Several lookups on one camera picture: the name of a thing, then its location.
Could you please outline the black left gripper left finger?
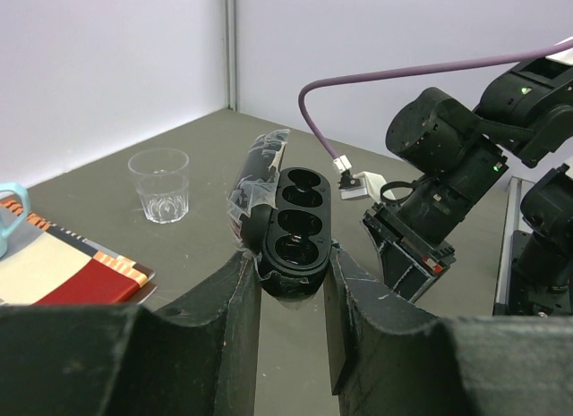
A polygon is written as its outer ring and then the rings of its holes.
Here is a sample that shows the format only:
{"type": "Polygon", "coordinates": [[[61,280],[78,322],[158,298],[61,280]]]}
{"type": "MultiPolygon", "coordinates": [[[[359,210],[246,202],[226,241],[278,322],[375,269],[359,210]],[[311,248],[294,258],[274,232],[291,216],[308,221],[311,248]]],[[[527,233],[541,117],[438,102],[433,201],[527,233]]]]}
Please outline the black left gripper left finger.
{"type": "Polygon", "coordinates": [[[261,290],[234,254],[168,305],[1,309],[4,415],[251,415],[261,290]]]}

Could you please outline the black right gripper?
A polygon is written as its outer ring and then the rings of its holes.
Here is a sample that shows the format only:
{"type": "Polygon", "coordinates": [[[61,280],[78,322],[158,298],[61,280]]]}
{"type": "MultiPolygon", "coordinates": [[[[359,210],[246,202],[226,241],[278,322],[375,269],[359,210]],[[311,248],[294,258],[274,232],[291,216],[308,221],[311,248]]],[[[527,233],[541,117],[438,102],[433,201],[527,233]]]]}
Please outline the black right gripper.
{"type": "Polygon", "coordinates": [[[363,215],[363,225],[376,248],[381,281],[403,299],[416,302],[456,262],[455,249],[433,243],[398,217],[394,208],[374,204],[363,215]]]}

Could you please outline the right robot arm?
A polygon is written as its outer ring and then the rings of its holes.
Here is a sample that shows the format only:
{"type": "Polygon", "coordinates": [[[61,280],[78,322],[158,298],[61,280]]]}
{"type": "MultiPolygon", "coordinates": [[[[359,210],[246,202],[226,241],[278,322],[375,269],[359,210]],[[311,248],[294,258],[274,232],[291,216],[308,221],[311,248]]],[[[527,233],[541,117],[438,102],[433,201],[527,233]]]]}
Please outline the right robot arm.
{"type": "Polygon", "coordinates": [[[415,167],[412,182],[363,172],[374,200],[363,224],[384,284],[417,301],[455,260],[447,239],[506,173],[509,157],[534,168],[572,135],[572,63],[563,54],[524,60],[468,108],[425,89],[391,122],[388,149],[415,167]]]}

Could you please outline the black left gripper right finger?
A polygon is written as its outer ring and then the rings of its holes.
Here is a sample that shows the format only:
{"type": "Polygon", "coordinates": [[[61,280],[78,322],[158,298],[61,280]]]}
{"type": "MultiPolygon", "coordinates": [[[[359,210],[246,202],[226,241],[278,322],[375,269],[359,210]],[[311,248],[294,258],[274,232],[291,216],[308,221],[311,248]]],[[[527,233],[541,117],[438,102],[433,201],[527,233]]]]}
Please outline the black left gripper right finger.
{"type": "Polygon", "coordinates": [[[323,290],[344,415],[569,415],[569,318],[440,318],[334,244],[323,290]]]}

